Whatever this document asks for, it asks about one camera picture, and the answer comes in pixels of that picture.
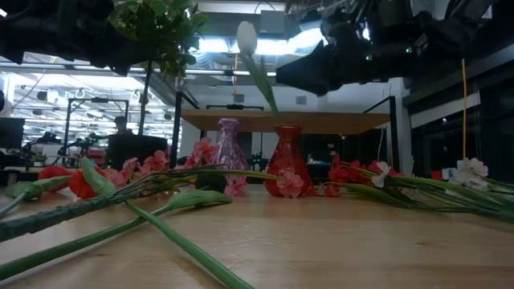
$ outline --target pink glass vase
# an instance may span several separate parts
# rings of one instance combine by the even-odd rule
[[[216,151],[214,152],[210,163],[212,165],[224,164],[220,169],[249,169],[247,161],[244,159],[243,151],[238,146],[237,134],[240,125],[239,120],[233,118],[222,118],[218,122],[221,131],[221,137],[218,142]],[[227,186],[231,187],[234,184],[245,181],[246,177],[227,177]]]
[[[283,180],[264,181],[266,190],[276,197],[315,195],[307,166],[296,143],[302,128],[296,125],[279,125],[275,130],[280,139],[266,173],[282,177]]]

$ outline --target person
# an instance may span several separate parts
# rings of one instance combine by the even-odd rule
[[[114,119],[116,134],[133,134],[132,129],[127,129],[127,119],[124,116],[117,116]]]

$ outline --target desk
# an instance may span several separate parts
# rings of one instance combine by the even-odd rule
[[[6,199],[0,197],[0,206]],[[46,194],[14,216],[70,202]],[[165,201],[136,201],[148,210]],[[133,218],[116,206],[0,243],[0,262]],[[269,197],[252,186],[230,205],[162,215],[256,288],[512,288],[514,229],[463,215],[409,211],[352,198]],[[5,289],[221,288],[151,225],[43,265]]]

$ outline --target vase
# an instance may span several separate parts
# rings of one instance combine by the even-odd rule
[[[222,118],[218,122],[221,131],[216,151],[214,152],[210,163],[212,165],[224,166],[220,169],[241,169],[248,170],[250,167],[244,159],[243,151],[238,146],[237,134],[240,121],[233,118]],[[226,177],[227,187],[232,187],[234,184],[244,183],[246,177]],[[242,191],[238,193],[230,193],[233,190],[226,190],[227,194],[231,196],[241,195]]]
[[[279,125],[275,131],[279,135],[279,143],[266,173],[282,177],[283,180],[264,181],[266,190],[276,197],[315,195],[314,185],[297,144],[302,128],[297,125]]]

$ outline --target red glass vase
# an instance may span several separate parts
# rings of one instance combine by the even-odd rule
[[[314,186],[297,144],[302,128],[296,125],[279,125],[275,127],[275,131],[280,139],[266,173],[282,177],[283,180],[264,181],[266,190],[276,197],[314,195]]]

